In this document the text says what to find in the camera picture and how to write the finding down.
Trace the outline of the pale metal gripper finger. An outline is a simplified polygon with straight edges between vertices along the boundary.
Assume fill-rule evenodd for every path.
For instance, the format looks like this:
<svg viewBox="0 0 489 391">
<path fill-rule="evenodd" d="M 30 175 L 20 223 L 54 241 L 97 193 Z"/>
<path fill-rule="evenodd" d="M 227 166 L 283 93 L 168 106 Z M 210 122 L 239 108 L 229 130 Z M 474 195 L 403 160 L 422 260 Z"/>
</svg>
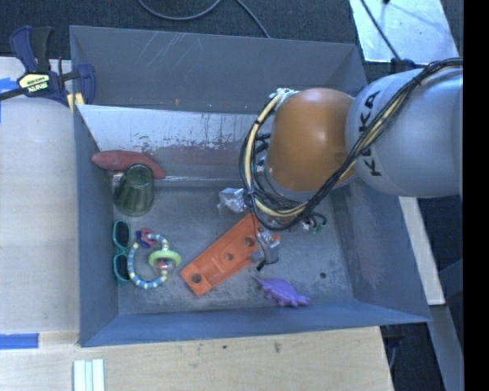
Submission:
<svg viewBox="0 0 489 391">
<path fill-rule="evenodd" d="M 259 231 L 257 234 L 260 262 L 271 265 L 279 260 L 280 237 L 270 231 Z"/>
<path fill-rule="evenodd" d="M 218 193 L 217 209 L 220 214 L 239 214 L 245 211 L 244 190 L 242 188 L 225 188 Z"/>
</svg>

